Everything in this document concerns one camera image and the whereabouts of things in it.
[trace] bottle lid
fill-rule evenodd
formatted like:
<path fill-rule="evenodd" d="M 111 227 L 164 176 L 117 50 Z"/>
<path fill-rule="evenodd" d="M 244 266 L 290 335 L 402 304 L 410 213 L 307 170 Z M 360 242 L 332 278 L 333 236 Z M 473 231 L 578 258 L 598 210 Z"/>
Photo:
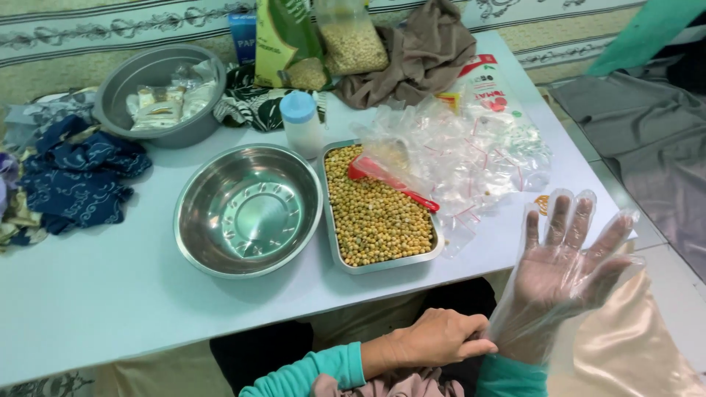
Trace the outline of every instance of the bottle lid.
<path fill-rule="evenodd" d="M 306 123 L 316 114 L 316 101 L 305 92 L 291 92 L 280 101 L 280 114 L 282 120 L 288 123 Z"/>

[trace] white plastic bottle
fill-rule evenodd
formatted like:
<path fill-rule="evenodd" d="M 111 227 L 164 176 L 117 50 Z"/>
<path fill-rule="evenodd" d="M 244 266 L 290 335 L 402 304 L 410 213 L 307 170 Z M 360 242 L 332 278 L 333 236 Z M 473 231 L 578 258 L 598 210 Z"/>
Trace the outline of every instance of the white plastic bottle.
<path fill-rule="evenodd" d="M 280 102 L 289 148 L 303 158 L 318 157 L 323 147 L 323 130 L 316 113 L 316 101 L 303 91 L 286 94 Z"/>

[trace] tissue box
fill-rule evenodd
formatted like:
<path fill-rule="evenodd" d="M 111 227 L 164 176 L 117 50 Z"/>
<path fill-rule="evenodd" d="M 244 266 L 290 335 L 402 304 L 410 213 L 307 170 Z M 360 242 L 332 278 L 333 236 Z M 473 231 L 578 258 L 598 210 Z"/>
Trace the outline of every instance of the tissue box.
<path fill-rule="evenodd" d="M 257 16 L 250 13 L 231 13 L 228 15 L 230 35 L 233 36 L 235 54 L 241 65 L 252 64 L 255 61 L 255 34 Z"/>

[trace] bag of white beans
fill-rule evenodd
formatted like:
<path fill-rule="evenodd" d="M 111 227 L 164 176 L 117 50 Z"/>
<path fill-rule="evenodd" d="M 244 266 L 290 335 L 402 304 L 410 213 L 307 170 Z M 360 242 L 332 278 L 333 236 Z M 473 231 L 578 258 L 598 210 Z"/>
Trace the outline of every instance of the bag of white beans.
<path fill-rule="evenodd" d="M 331 74 L 367 73 L 388 67 L 388 53 L 363 1 L 316 0 L 315 10 Z"/>

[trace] white table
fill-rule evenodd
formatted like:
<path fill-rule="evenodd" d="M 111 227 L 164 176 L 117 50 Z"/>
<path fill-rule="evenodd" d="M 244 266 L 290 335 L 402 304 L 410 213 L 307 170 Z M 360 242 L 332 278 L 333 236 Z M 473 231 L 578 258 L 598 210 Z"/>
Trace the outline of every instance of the white table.
<path fill-rule="evenodd" d="M 479 54 L 493 54 L 522 106 L 554 152 L 551 185 L 598 198 L 595 225 L 615 203 L 495 32 L 476 34 Z M 330 96 L 328 142 L 354 138 L 348 124 L 369 123 Z M 174 348 L 214 336 L 348 305 L 431 288 L 515 265 L 523 204 L 515 194 L 502 215 L 484 220 L 453 260 L 350 275 L 334 268 L 324 222 L 292 262 L 249 280 L 206 275 L 179 253 L 172 216 L 182 186 L 222 150 L 245 143 L 287 145 L 282 131 L 222 128 L 184 150 L 150 148 L 155 166 L 134 187 L 120 225 L 50 237 L 0 259 L 0 386 Z M 599 227 L 587 243 L 593 243 Z"/>

